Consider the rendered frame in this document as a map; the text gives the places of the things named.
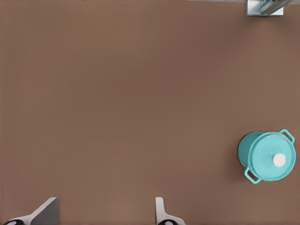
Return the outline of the turquoise lid with white knob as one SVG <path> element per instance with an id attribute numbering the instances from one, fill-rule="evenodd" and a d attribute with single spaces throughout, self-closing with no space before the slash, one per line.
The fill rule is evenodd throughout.
<path id="1" fill-rule="evenodd" d="M 276 181 L 291 172 L 296 152 L 290 138 L 282 133 L 270 132 L 256 140 L 249 160 L 251 172 L 257 178 Z"/>

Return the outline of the silver frame post foot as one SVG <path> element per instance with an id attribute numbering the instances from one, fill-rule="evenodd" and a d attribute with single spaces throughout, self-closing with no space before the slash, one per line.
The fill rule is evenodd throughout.
<path id="1" fill-rule="evenodd" d="M 247 16 L 283 16 L 292 0 L 246 0 Z"/>

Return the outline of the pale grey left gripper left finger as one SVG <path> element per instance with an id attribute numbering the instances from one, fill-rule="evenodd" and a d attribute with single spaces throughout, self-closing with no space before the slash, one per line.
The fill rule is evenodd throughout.
<path id="1" fill-rule="evenodd" d="M 59 198 L 50 197 L 31 214 L 13 218 L 3 225 L 57 225 Z"/>

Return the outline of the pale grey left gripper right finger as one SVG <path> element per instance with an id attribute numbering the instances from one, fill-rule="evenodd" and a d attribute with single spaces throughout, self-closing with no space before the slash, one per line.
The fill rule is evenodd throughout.
<path id="1" fill-rule="evenodd" d="M 183 219 L 166 213 L 162 197 L 156 197 L 155 204 L 156 225 L 185 225 Z"/>

